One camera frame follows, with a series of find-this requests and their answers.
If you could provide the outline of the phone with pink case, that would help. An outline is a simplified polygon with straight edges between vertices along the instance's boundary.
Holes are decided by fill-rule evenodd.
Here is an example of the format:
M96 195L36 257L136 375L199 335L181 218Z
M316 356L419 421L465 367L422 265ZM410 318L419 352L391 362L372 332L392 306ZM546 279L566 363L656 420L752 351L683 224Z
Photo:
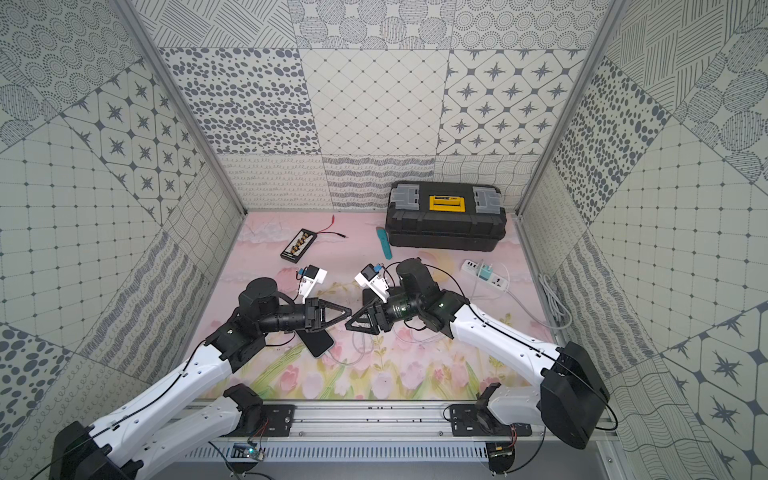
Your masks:
M381 298L370 288L364 288L362 290L362 306L367 307L369 305L382 303Z

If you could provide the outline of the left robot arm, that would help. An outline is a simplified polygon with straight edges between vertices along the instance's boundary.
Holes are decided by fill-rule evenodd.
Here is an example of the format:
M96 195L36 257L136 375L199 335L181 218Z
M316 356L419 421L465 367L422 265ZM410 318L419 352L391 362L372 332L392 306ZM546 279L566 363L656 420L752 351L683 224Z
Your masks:
M350 315L349 308L317 297L295 303L272 278L251 281L229 319L181 365L114 412L61 430L45 473L51 479L148 479L209 440L231 432L257 433L265 423L263 400L242 383L201 412L173 418L265 349L268 335L323 337Z

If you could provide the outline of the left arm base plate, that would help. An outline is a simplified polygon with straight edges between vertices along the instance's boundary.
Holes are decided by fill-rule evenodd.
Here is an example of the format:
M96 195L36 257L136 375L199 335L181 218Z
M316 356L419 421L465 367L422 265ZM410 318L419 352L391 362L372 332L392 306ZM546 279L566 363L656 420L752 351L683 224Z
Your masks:
M250 407L236 424L236 428L223 437L278 437L290 435L296 406L293 404L265 404Z

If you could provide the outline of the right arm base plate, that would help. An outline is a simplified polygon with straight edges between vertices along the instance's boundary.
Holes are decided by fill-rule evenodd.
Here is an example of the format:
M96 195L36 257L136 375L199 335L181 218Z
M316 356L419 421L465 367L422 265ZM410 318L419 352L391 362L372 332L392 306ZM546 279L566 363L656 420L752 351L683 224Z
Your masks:
M444 415L451 426L454 437L510 437L513 432L521 437L532 435L532 428L529 424L502 424L488 411L479 410L474 403L450 404L444 411Z

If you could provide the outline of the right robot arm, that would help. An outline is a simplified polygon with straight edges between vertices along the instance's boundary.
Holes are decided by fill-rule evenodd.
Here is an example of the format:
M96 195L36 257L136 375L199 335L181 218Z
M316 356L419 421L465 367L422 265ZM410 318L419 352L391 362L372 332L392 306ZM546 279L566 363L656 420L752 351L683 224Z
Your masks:
M542 425L563 443L585 448L610 408L608 390L586 349L573 341L558 346L523 334L483 312L461 290L441 288L432 269L418 258L401 261L396 266L400 283L390 286L383 268L364 267L355 277L363 306L346 329L378 335L418 318L428 330L484 351L528 382L520 391L485 388L478 398L481 421Z

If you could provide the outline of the phone with green case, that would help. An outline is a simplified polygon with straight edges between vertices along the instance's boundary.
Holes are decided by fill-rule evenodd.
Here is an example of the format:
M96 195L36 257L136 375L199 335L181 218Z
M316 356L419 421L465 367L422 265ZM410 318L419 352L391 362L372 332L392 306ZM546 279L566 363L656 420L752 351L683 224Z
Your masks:
M335 344L334 339L326 330L298 331L297 334L314 358L321 357Z

